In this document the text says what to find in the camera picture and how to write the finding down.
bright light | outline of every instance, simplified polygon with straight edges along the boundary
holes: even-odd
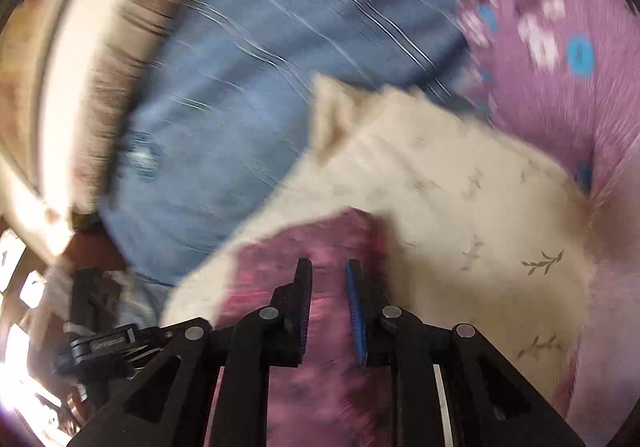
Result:
[[[32,271],[24,282],[24,286],[20,291],[20,299],[22,299],[31,309],[37,308],[44,293],[44,281],[42,276],[35,270]]]
[[[4,364],[14,375],[27,375],[27,355],[29,355],[29,336],[14,324],[9,330],[4,352]]]
[[[30,190],[20,181],[14,183],[13,198],[15,200],[15,215],[27,231],[43,228],[44,207]]]
[[[25,248],[24,242],[11,229],[5,230],[0,236],[0,291],[5,291],[9,286]]]
[[[50,224],[47,229],[47,247],[52,255],[61,255],[65,251],[66,246],[69,244],[72,237],[72,230],[69,228],[66,221],[60,218],[59,221]]]
[[[6,409],[18,411],[46,447],[65,446],[71,438],[58,429],[56,411],[43,405],[21,378],[17,377],[9,366],[0,363],[0,401],[2,405]]]
[[[36,395],[56,407],[62,403],[28,375],[28,354],[29,336],[14,324],[7,337],[4,364],[0,363],[0,402],[5,408],[18,411],[45,446],[65,446],[71,438],[58,429],[58,414]]]

red cloth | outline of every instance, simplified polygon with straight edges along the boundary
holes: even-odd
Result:
[[[76,233],[63,255],[71,261],[74,270],[97,267],[111,271],[127,268],[120,251],[102,225],[96,225],[91,231]]]
[[[242,249],[216,327],[267,305],[274,288],[293,280],[300,257],[314,269],[306,354],[297,369],[271,368],[267,445],[387,447],[390,374],[358,366],[345,278],[347,261],[359,259],[380,284],[385,239],[378,219],[351,209]]]

blue bedsheet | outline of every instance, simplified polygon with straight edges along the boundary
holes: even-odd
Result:
[[[132,266],[177,284],[304,150],[310,83],[417,84],[443,105],[466,55],[454,0],[188,0],[141,82],[100,215]]]

window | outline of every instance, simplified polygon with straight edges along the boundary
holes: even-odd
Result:
[[[35,309],[40,304],[42,294],[44,293],[44,279],[33,270],[20,290],[20,299],[31,309]]]
[[[4,293],[9,286],[25,248],[24,242],[11,229],[0,236],[0,292]]]
[[[42,378],[38,363],[46,357],[39,350],[30,353],[30,337],[23,327],[31,323],[29,312],[42,300],[45,284],[40,272],[46,265],[2,218],[0,232],[0,405],[20,413],[45,446],[61,447],[70,440],[59,429],[62,402],[42,385],[49,380]]]

black mechanical arm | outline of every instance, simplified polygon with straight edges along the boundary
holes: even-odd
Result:
[[[392,375],[393,447],[444,447],[434,365],[440,366],[455,447],[584,447],[473,326],[423,324],[390,305],[357,261],[347,264],[346,285],[360,364],[388,366]],[[101,409],[70,447],[200,447],[217,385],[209,446],[263,447],[269,367],[302,362],[311,291],[311,262],[300,259],[292,283],[236,326],[213,331],[204,319],[192,319],[75,340],[60,364]],[[114,379],[128,381],[110,391]],[[640,445],[634,429],[621,431],[624,442],[615,447]]]

